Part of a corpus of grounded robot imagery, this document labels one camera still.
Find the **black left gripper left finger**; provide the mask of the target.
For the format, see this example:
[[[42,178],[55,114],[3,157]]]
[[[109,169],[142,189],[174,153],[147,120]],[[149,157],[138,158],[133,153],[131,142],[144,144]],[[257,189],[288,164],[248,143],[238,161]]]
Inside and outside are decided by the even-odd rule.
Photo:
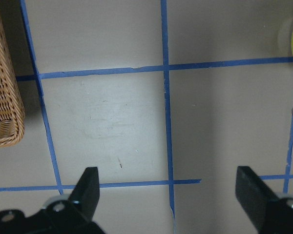
[[[102,234],[92,220],[99,198],[98,169],[87,167],[70,195],[48,199],[37,213],[0,211],[0,234]]]

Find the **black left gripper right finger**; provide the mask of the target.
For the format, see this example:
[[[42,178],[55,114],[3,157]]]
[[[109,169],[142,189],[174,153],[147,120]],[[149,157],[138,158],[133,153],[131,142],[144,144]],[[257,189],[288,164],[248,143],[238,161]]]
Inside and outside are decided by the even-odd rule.
[[[237,167],[235,196],[259,234],[293,234],[293,195],[275,193],[251,167]]]

